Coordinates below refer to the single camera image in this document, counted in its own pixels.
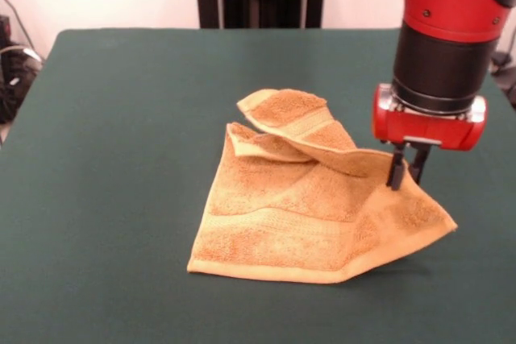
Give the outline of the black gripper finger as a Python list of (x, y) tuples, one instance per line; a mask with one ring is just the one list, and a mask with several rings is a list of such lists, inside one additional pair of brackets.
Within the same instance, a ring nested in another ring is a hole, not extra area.
[(393, 191), (398, 191), (406, 173), (406, 143), (395, 143), (393, 145), (393, 154), (389, 167), (389, 175), (386, 186)]
[(409, 173), (416, 184), (419, 184), (422, 178), (422, 172), (425, 167), (425, 163), (430, 154), (430, 146), (417, 146), (415, 147), (416, 153), (413, 161), (409, 166)]

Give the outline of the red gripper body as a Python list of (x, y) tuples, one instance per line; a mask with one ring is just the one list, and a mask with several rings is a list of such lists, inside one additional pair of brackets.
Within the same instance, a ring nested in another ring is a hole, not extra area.
[(453, 151), (469, 151), (478, 143), (487, 122), (487, 101), (475, 97), (462, 114), (436, 116), (412, 110), (379, 84), (374, 94), (372, 132), (391, 143), (425, 143)]

